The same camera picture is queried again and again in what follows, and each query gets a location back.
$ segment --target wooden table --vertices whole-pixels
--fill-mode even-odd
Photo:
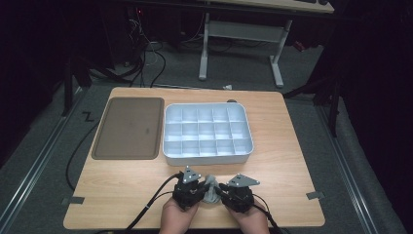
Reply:
[[[202,176],[215,175],[227,182],[241,173],[261,182],[252,192],[265,199],[279,226],[322,226],[324,216],[297,136],[280,93],[212,90],[115,88],[109,98],[157,97],[165,106],[180,102],[226,102],[235,99],[246,110],[254,151],[244,164],[191,166]],[[68,229],[123,229],[147,204],[159,186],[184,167],[167,164],[162,150],[154,160],[94,160],[91,151],[85,162],[64,226]],[[172,191],[172,180],[163,191]],[[158,199],[135,228],[159,228],[162,205]],[[191,228],[236,228],[221,203],[201,203]]]

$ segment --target tray compartment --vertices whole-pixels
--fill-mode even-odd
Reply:
[[[173,166],[244,163],[253,150],[239,103],[179,103],[165,111],[164,154]]]

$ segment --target electrical cord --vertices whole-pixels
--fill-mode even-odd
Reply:
[[[276,231],[277,234],[282,234],[281,229],[279,228],[279,226],[277,225],[277,223],[274,221],[273,216],[270,214],[270,212],[265,211],[265,209],[262,209],[261,207],[258,207],[257,205],[253,204],[253,203],[249,203],[245,200],[243,200],[241,197],[239,197],[237,194],[233,194],[233,199],[235,198],[236,200],[243,202],[249,206],[252,206],[256,209],[258,209],[260,212],[262,212],[267,218],[268,220],[270,220],[271,225],[274,227],[274,230]]]
[[[239,47],[248,47],[248,48],[256,48],[256,47],[263,47],[270,44],[269,42],[259,41],[255,42],[254,45],[248,45],[245,40],[234,40],[234,45]]]
[[[165,192],[165,193],[162,193],[162,194],[158,195],[158,196],[155,198],[154,202],[155,202],[158,198],[160,198],[160,197],[162,197],[162,196],[164,196],[164,195],[166,195],[166,194],[172,193],[172,192],[173,192],[173,191],[169,191],[169,192]],[[111,231],[111,230],[100,230],[100,231],[98,231],[98,232],[95,232],[94,234],[103,234],[103,233],[115,233],[115,232],[114,232],[114,231]]]
[[[145,61],[146,61],[146,52],[143,51],[142,64],[145,64]],[[142,87],[142,82],[143,82],[143,67],[144,67],[144,65],[141,66],[141,68],[140,68],[139,71],[136,73],[136,75],[131,79],[130,87],[133,86],[133,83],[134,83],[134,81],[136,80],[136,78],[139,76],[139,74],[140,74],[140,87]]]
[[[111,79],[115,82],[118,82],[118,83],[130,83],[131,81],[125,79],[125,77],[133,75],[135,72],[139,72],[139,70],[143,69],[144,63],[143,63],[142,58],[140,57],[140,55],[138,56],[137,54],[141,51],[145,51],[147,46],[148,46],[148,43],[145,42],[145,43],[141,43],[138,47],[136,47],[134,49],[135,53],[136,53],[136,56],[137,56],[136,63],[134,65],[134,67],[131,70],[129,70],[129,71],[123,73],[123,74],[119,74],[119,75],[113,73],[112,71],[110,71],[110,70],[108,70],[104,67],[101,67],[101,66],[93,63],[90,60],[87,60],[86,58],[80,58],[80,61],[82,63],[84,63],[87,66],[87,68],[95,69],[96,71],[98,71],[99,73],[102,74],[102,75],[98,75],[95,72],[92,72],[91,70],[89,70],[89,74],[92,75],[93,77],[96,77],[98,79],[107,79],[107,78],[109,78],[109,79]]]
[[[69,170],[70,170],[70,164],[72,163],[72,160],[76,154],[76,152],[79,150],[80,146],[82,145],[83,141],[85,141],[86,137],[88,137],[88,135],[94,130],[94,128],[97,127],[97,125],[99,124],[100,121],[97,121],[97,123],[94,124],[94,126],[83,136],[83,138],[79,141],[79,143],[76,145],[75,150],[73,150],[72,154],[70,155],[70,159],[69,162],[66,165],[66,182],[67,185],[69,185],[70,189],[72,189],[72,191],[75,190],[75,187],[73,186],[72,182],[69,179]]]
[[[193,37],[191,37],[191,39],[185,40],[185,41],[181,41],[181,43],[185,43],[185,42],[191,42],[191,41],[196,41],[199,40],[201,38],[204,38],[204,36],[200,36],[199,38],[196,38],[198,36],[198,34],[200,34],[201,28],[203,28],[203,22],[204,22],[204,18],[205,18],[206,14],[203,13],[203,17],[201,18],[201,22],[200,22],[200,26],[198,27],[197,32],[195,33],[195,35]]]
[[[165,70],[165,66],[167,65],[167,60],[165,59],[165,57],[163,55],[161,55],[160,53],[155,52],[155,51],[154,51],[154,53],[159,55],[164,60],[164,66],[162,67],[162,70],[159,72],[159,74],[152,80],[151,86],[149,88],[152,88],[154,86],[155,81],[159,78],[159,76],[161,76],[161,74]]]
[[[224,53],[224,52],[230,50],[230,49],[233,47],[233,40],[231,40],[231,39],[216,39],[216,42],[219,42],[219,41],[228,41],[228,42],[229,42],[229,46],[228,46],[227,48],[223,49],[223,50],[214,50],[214,49],[212,49],[210,46],[208,46],[208,49],[209,49],[210,51],[212,51],[212,52]]]
[[[149,208],[152,206],[152,204],[155,202],[155,200],[157,200],[159,198],[158,194],[161,192],[161,190],[165,187],[165,185],[167,185],[167,183],[169,183],[173,178],[179,178],[181,176],[181,173],[179,174],[175,174],[172,175],[171,177],[169,177],[167,180],[165,180],[165,182],[159,187],[158,191],[156,191],[156,193],[154,194],[154,196],[151,198],[151,200],[149,200],[148,204],[142,209],[142,211],[140,212],[140,214],[134,219],[134,221],[127,227],[127,229],[125,230],[125,234],[129,234],[131,233],[131,230],[133,229],[133,227],[140,221],[140,219],[145,215],[145,213],[149,210]]]
[[[198,48],[201,48],[201,47],[204,45],[204,43],[203,43],[202,41],[199,41],[200,39],[203,39],[203,37],[194,39],[194,40],[192,40],[192,41],[190,41],[190,42],[181,43],[181,46],[183,46],[183,47],[185,47],[185,48],[188,48],[188,49],[198,49]],[[187,44],[190,44],[190,43],[198,43],[198,45],[197,45],[197,46],[188,46]]]
[[[265,200],[264,200],[262,197],[260,197],[260,196],[258,196],[258,195],[256,195],[256,194],[252,194],[252,195],[253,195],[254,197],[259,198],[259,199],[265,204],[265,207],[267,208],[267,211],[268,211],[268,213],[269,213],[269,212],[270,212],[270,208],[268,207],[267,202],[265,202]],[[282,231],[285,231],[287,234],[291,234],[291,233],[289,232],[289,230],[286,229],[286,228],[280,227],[280,229],[281,229]]]
[[[162,42],[162,41],[152,41],[152,42],[150,42],[151,44],[160,44],[161,46],[159,47],[159,48],[157,48],[157,49],[154,49],[154,50],[146,50],[147,52],[154,52],[154,51],[161,51],[163,48],[164,48],[164,43]]]
[[[142,22],[140,21],[139,14],[136,14],[136,16],[137,16],[137,20],[138,20],[139,24],[142,25]],[[143,31],[143,28],[141,28],[140,35],[142,35],[142,36],[146,39],[146,41],[149,43],[149,46],[150,46],[151,49],[152,49],[152,52],[153,52],[154,55],[155,55],[155,61],[153,61],[152,63],[146,64],[146,65],[153,65],[153,64],[157,63],[157,62],[158,62],[157,54],[159,54],[159,53],[157,53],[157,51],[155,51],[154,47],[152,46],[151,40],[148,39],[148,37],[146,36],[145,32]]]

